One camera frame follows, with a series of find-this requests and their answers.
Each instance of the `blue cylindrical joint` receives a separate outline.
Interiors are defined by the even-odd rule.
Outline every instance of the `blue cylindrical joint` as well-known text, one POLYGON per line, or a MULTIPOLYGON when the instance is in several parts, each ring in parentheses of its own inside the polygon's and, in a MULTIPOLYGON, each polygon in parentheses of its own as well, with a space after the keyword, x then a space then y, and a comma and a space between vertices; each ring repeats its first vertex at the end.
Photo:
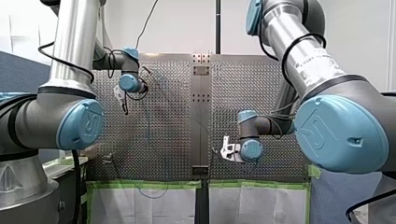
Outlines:
POLYGON ((91 146, 103 128, 102 106, 95 100, 82 100, 64 116, 56 134, 59 149, 84 149, 91 146))
POLYGON ((120 77, 120 88, 127 92, 138 92, 142 83, 131 74, 124 74, 120 77))
POLYGON ((253 119, 258 116, 255 110, 244 110, 238 114, 238 123, 242 123, 248 119, 253 119))
POLYGON ((256 139, 247 139, 241 146, 241 157, 244 161, 258 161, 262 157, 264 149, 256 139))
POLYGON ((136 59, 139 61, 139 51, 137 51, 137 49, 133 49, 133 48, 124 48, 123 51, 128 54, 129 56, 131 56, 132 58, 136 59))

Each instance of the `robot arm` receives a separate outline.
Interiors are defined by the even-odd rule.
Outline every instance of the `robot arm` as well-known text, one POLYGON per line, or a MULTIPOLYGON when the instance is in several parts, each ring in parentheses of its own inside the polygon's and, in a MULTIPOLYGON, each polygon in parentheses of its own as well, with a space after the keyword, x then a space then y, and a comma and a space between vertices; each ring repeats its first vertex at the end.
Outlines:
MULTIPOLYGON (((247 32, 259 35, 282 63, 285 81, 276 107, 291 101, 293 89, 301 99, 291 126, 305 156, 333 172, 394 171, 394 100, 364 77, 344 72, 322 47, 323 30, 316 0, 251 1, 247 32)), ((254 111, 242 111, 238 123, 241 148, 260 134, 278 134, 269 131, 273 120, 254 111)), ((279 126, 285 133, 288 125, 279 126)))

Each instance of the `white object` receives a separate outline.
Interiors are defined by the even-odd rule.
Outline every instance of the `white object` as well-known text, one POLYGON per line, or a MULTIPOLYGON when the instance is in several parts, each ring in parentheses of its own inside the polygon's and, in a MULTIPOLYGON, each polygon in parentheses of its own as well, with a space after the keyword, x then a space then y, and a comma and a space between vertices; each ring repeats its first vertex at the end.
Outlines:
POLYGON ((120 106, 122 107, 124 102, 125 102, 125 95, 123 94, 122 90, 120 89, 119 84, 117 84, 114 89, 114 96, 116 97, 117 101, 120 103, 120 106))
POLYGON ((241 145, 229 144, 229 139, 230 136, 224 136, 223 138, 223 147, 220 151, 221 157, 227 161, 244 162, 239 153, 241 151, 241 145))

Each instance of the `wire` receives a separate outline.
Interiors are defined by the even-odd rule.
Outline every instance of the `wire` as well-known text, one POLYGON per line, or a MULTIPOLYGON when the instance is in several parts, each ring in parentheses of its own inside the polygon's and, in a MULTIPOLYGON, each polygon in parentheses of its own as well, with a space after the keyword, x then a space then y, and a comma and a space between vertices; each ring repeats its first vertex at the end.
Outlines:
POLYGON ((281 112, 281 111, 284 111, 284 110, 288 109, 289 107, 293 106, 297 102, 297 100, 299 98, 300 97, 297 96, 296 98, 294 98, 294 100, 290 104, 285 105, 285 106, 283 106, 283 107, 281 107, 281 108, 279 108, 277 110, 273 110, 273 111, 270 112, 270 114, 275 114, 275 113, 278 113, 278 112, 281 112))
POLYGON ((134 101, 141 101, 141 100, 143 100, 143 99, 148 95, 148 93, 149 93, 149 84, 148 84, 143 78, 139 78, 139 79, 140 79, 140 81, 141 81, 143 84, 145 84, 145 88, 146 88, 145 91, 141 93, 142 96, 137 97, 137 98, 134 98, 134 97, 132 97, 130 94, 126 93, 126 96, 127 96, 129 99, 134 100, 134 101))
POLYGON ((76 178, 76 194, 75 194, 75 208, 73 214, 73 224, 78 224, 79 207, 81 205, 81 167, 79 166, 78 152, 72 150, 73 163, 75 166, 75 178, 76 178))
POLYGON ((124 92, 124 103, 122 104, 122 110, 125 112, 125 115, 129 114, 128 101, 127 101, 127 98, 126 98, 127 95, 128 95, 128 93, 126 93, 126 91, 125 91, 124 92))
POLYGON ((320 34, 310 33, 310 34, 302 35, 302 36, 296 38, 295 40, 293 40, 293 42, 291 42, 291 44, 288 46, 288 48, 285 50, 285 53, 283 54, 282 63, 281 63, 282 75, 283 75, 283 78, 285 78, 285 80, 292 87, 293 87, 293 84, 289 80, 289 76, 288 76, 288 74, 286 72, 286 62, 288 60, 288 57, 289 57, 289 54, 290 54, 291 50, 294 47, 296 47, 300 42, 302 42, 303 40, 305 40, 307 37, 310 37, 310 36, 317 37, 317 38, 321 39, 323 48, 326 49, 326 46, 327 46, 326 38, 323 35, 320 35, 320 34))
POLYGON ((359 208, 359 207, 362 207, 362 206, 364 206, 364 205, 366 205, 366 204, 373 203, 373 202, 376 202, 376 201, 379 201, 379 200, 388 198, 389 196, 392 196, 392 195, 395 195, 395 194, 396 194, 396 189, 393 189, 393 190, 388 191, 388 192, 386 192, 386 193, 383 193, 383 194, 374 196, 374 197, 372 197, 372 198, 370 198, 370 199, 364 200, 364 201, 362 201, 362 202, 360 202, 360 203, 356 203, 355 205, 349 207, 349 208, 346 210, 346 218, 351 222, 351 221, 352 221, 352 218, 351 218, 350 215, 353 213, 353 211, 354 211, 355 209, 357 209, 357 208, 359 208))
POLYGON ((93 81, 95 80, 95 76, 93 75, 93 73, 92 73, 90 70, 88 70, 88 69, 86 69, 86 68, 83 68, 83 67, 80 67, 80 66, 78 66, 78 65, 75 65, 75 64, 73 64, 73 63, 64 61, 64 60, 59 59, 59 58, 57 58, 57 57, 55 57, 55 56, 49 55, 48 53, 46 53, 46 51, 44 51, 44 49, 46 49, 46 48, 52 46, 54 43, 55 43, 55 42, 52 41, 52 42, 49 43, 49 44, 46 44, 46 45, 43 45, 43 46, 38 47, 38 52, 44 54, 45 56, 51 58, 52 60, 54 60, 54 61, 56 61, 56 62, 58 62, 58 63, 63 63, 63 64, 65 64, 65 65, 69 66, 69 67, 76 68, 76 69, 78 69, 78 70, 80 70, 80 71, 82 71, 82 72, 88 74, 88 75, 91 77, 91 83, 93 83, 93 81))
POLYGON ((152 14, 152 12, 154 11, 155 6, 157 6, 157 3, 158 3, 158 0, 155 0, 154 4, 152 5, 151 11, 150 11, 150 13, 148 14, 148 17, 146 18, 145 25, 143 26, 143 30, 142 30, 142 32, 140 33, 139 37, 137 38, 135 49, 137 49, 137 47, 139 47, 140 37, 142 37, 143 33, 145 33, 146 27, 147 27, 147 25, 148 25, 148 23, 149 23, 149 18, 151 17, 151 14, 152 14))
POLYGON ((0 104, 0 111, 2 111, 3 109, 5 109, 7 106, 12 105, 12 107, 10 107, 9 109, 7 109, 6 111, 3 111, 0 114, 0 119, 9 111, 11 111, 15 106, 17 106, 17 104, 19 102, 27 102, 29 100, 34 100, 36 98, 35 94, 24 94, 24 95, 18 95, 15 97, 12 97, 10 99, 7 99, 6 101, 2 102, 0 104))

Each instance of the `perforated metal panel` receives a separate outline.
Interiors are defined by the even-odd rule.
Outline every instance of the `perforated metal panel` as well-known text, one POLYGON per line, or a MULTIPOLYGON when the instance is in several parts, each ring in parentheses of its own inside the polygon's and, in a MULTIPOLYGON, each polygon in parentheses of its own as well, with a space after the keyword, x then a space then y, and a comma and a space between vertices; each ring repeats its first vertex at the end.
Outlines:
MULTIPOLYGON (((225 134, 237 143, 237 114, 255 109, 269 114, 276 100, 282 78, 280 66, 260 56, 211 57, 212 105, 210 149, 220 150, 225 134)), ((294 135, 276 140, 261 138, 263 158, 257 164, 237 164, 210 153, 210 177, 216 179, 245 178, 279 181, 303 181, 307 178, 306 158, 294 135)))
POLYGON ((143 101, 129 101, 128 116, 113 92, 120 72, 112 79, 107 71, 96 72, 93 88, 104 107, 106 124, 89 179, 192 179, 193 165, 209 164, 210 178, 304 181, 306 159, 292 135, 281 140, 263 137, 265 154, 257 165, 225 161, 210 153, 221 149, 224 134, 237 142, 240 110, 270 112, 281 80, 278 63, 260 56, 211 55, 210 63, 205 62, 209 75, 197 76, 193 73, 197 66, 194 57, 143 55, 141 65, 153 72, 149 76, 140 71, 149 93, 143 101), (203 137, 207 130, 209 147, 203 137), (116 167, 104 162, 109 154, 113 154, 116 167))
POLYGON ((128 100, 125 116, 114 96, 120 71, 108 79, 96 71, 93 84, 105 110, 105 128, 89 179, 120 178, 181 180, 191 178, 191 55, 141 55, 140 77, 149 85, 142 101, 128 100), (104 158, 113 154, 114 163, 104 158))

